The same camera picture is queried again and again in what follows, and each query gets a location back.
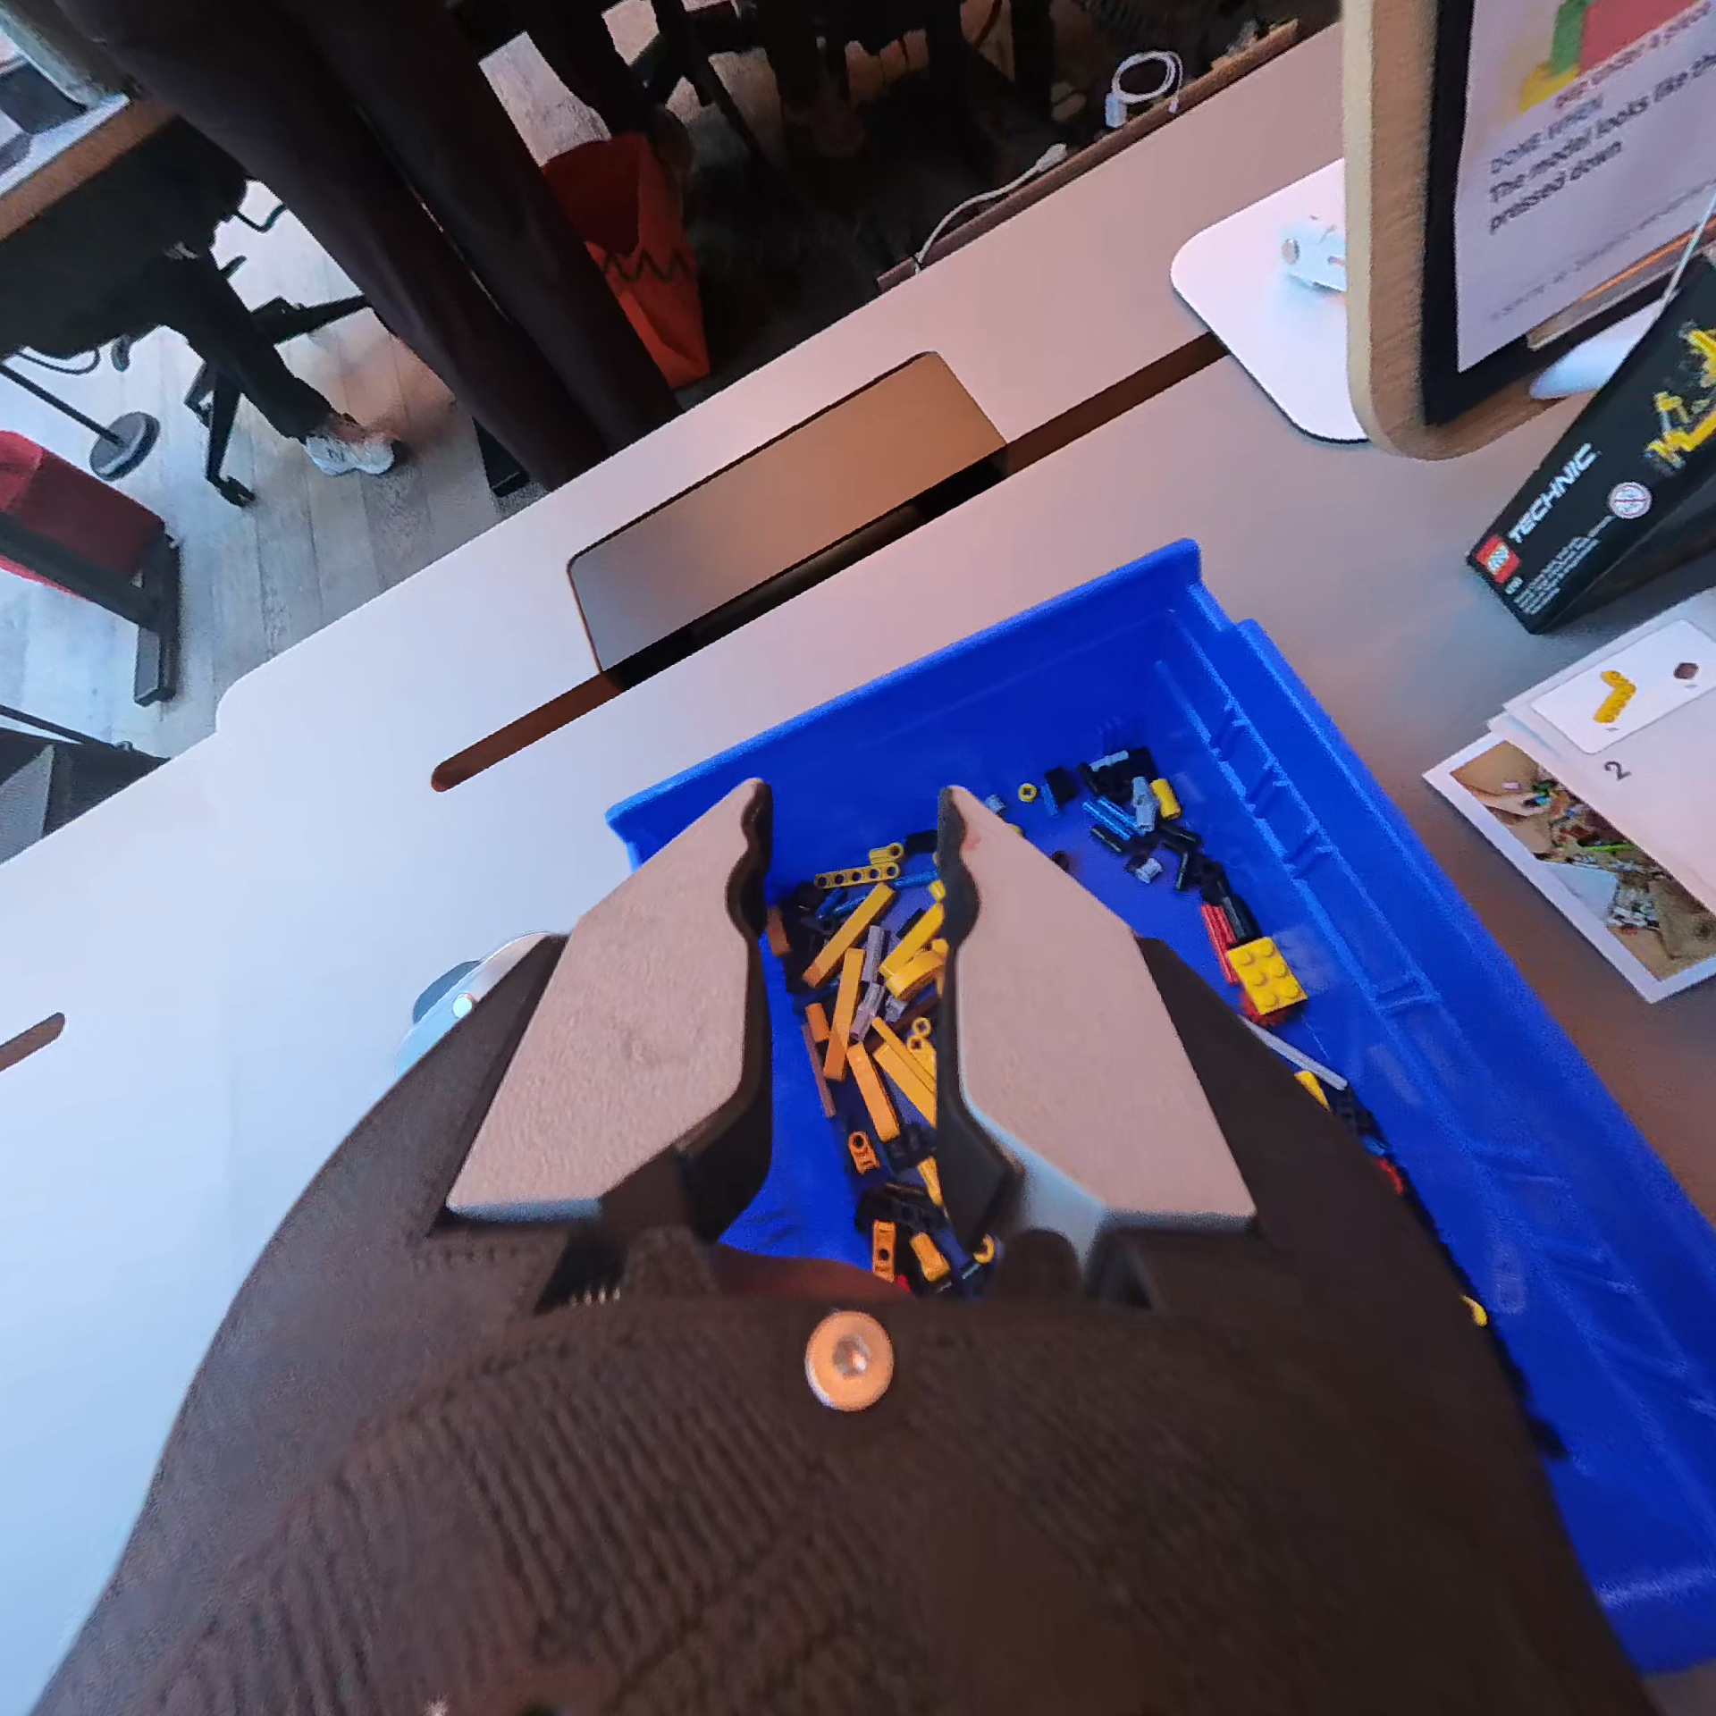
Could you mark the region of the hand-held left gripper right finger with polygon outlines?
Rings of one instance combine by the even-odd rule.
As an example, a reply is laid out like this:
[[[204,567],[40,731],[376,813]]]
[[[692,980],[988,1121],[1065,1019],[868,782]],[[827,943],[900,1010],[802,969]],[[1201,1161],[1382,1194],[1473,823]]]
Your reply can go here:
[[[955,1240],[1040,1230],[1086,1267],[1114,1230],[1241,1233],[1255,1197],[1192,1070],[1155,943],[962,786],[940,792],[934,1024]]]

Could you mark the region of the white printed paper sheet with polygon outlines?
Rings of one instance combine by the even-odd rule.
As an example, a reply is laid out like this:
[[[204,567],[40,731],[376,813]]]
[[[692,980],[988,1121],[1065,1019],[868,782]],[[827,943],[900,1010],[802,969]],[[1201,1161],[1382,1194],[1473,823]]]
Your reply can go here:
[[[1450,4],[1438,138],[1472,372],[1608,288],[1712,188],[1712,4]]]

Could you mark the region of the blue plastic bin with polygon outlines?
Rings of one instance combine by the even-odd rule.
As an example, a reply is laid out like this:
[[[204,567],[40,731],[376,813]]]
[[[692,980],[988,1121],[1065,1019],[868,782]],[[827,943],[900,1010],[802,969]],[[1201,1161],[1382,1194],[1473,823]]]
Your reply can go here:
[[[1712,1659],[1712,1228],[1448,887],[1255,621],[1161,547],[654,782],[605,813],[636,868],[771,786],[768,891],[867,839],[1145,745],[1307,1001],[1564,1458],[1556,1500],[1646,1673]]]

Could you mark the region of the yellow studded lego brick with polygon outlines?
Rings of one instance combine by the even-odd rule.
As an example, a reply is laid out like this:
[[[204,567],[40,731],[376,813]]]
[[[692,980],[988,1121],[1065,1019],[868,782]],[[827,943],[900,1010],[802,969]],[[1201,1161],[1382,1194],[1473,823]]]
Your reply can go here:
[[[1249,1022],[1268,1024],[1301,1007],[1307,994],[1284,955],[1265,935],[1224,951],[1224,970],[1238,990],[1238,1007]]]

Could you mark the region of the lego instruction booklet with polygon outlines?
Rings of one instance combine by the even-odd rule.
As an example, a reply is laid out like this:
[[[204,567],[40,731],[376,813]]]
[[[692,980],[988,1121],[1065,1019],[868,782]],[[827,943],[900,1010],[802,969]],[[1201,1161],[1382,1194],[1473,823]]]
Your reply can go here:
[[[1712,664],[1711,593],[1510,699],[1422,777],[1646,1001],[1712,983],[1712,692],[1598,755],[1529,703],[1671,650]]]

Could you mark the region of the white instruction card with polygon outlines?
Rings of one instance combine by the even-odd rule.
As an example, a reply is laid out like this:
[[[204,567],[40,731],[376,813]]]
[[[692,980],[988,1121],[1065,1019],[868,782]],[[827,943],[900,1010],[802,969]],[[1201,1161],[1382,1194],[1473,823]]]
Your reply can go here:
[[[1671,650],[1668,661],[1581,672],[1536,699],[1529,711],[1581,755],[1598,755],[1711,692],[1712,664]]]

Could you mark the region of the pile of small lego pieces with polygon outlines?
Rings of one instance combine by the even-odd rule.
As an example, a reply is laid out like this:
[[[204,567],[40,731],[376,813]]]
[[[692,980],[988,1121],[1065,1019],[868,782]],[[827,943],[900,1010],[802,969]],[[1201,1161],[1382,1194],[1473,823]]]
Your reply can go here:
[[[1102,900],[1061,849],[1027,839]],[[1270,1028],[1241,1012],[1227,973],[1210,983],[1133,927],[1163,948],[1148,965],[1255,1197],[1251,1228],[1114,1230],[1086,1267],[1040,1230],[962,1246],[934,1157],[947,941],[937,853],[923,846],[882,845],[877,868],[771,890],[777,1167],[746,1249],[867,1273],[891,1302],[1048,1306],[1148,1330],[1214,1322],[1251,1339],[1310,1330],[1384,1353],[1464,1353],[1493,1336],[1490,1308],[1412,1183],[1360,1129],[1363,1105],[1283,1056]]]

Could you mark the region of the wood-framed monitor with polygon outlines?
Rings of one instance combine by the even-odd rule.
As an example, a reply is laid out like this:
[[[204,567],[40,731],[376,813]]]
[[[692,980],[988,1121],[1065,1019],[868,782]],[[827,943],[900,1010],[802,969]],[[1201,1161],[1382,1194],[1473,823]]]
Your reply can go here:
[[[1529,341],[1455,372],[1448,184],[1438,138],[1441,18],[1450,4],[1342,5],[1342,140],[1348,223],[1348,384],[1366,436],[1397,455],[1462,455],[1592,395],[1666,311],[1691,261],[1712,251],[1712,195],[1683,240],[1533,329]]]

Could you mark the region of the wooden table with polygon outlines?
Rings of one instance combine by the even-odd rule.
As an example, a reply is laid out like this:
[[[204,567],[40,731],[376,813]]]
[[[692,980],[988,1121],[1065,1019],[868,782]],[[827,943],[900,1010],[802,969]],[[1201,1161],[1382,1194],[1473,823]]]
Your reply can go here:
[[[177,115],[145,95],[107,95],[79,119],[24,138],[24,154],[2,170],[2,240],[96,180]]]

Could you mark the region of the small grey round device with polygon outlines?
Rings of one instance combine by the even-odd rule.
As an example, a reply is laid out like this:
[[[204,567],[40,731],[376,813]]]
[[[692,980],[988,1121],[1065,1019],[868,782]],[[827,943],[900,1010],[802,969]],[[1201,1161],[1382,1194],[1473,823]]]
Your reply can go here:
[[[410,1028],[397,1046],[393,1076],[410,1073],[539,943],[546,943],[542,931],[519,935],[483,960],[462,962],[433,980],[410,1007]]]

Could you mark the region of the red bench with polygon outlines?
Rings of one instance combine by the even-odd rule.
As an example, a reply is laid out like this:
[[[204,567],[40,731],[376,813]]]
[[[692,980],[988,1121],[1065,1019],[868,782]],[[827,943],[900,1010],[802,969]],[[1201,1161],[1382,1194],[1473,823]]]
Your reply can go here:
[[[2,568],[137,634],[134,702],[180,692],[180,550],[142,505],[23,433],[2,433]]]

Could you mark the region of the white monitor stand base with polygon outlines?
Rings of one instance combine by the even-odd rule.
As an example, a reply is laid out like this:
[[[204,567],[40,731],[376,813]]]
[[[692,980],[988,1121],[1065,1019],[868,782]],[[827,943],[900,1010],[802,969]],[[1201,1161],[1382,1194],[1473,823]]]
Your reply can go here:
[[[1296,431],[1363,443],[1348,386],[1345,160],[1189,237],[1171,282]]]

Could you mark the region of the black lego set box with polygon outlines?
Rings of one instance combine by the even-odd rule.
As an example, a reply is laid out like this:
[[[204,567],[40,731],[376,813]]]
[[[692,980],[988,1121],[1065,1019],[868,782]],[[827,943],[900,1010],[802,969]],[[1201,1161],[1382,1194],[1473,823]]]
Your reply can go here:
[[[1712,251],[1467,550],[1526,634],[1659,575],[1675,514],[1712,498]]]

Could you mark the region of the dark brown furniture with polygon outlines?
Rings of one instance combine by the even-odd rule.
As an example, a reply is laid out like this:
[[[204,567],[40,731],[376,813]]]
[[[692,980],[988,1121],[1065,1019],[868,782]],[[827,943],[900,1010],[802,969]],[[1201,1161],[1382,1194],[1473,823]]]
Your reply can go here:
[[[677,415],[443,4],[65,4],[556,489]]]

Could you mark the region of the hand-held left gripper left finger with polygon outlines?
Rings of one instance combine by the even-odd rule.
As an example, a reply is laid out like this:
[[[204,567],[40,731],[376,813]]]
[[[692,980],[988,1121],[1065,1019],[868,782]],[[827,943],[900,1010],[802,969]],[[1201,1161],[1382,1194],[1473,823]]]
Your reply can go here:
[[[446,1194],[470,1221],[730,1228],[771,1170],[771,792],[740,782],[550,969]]]

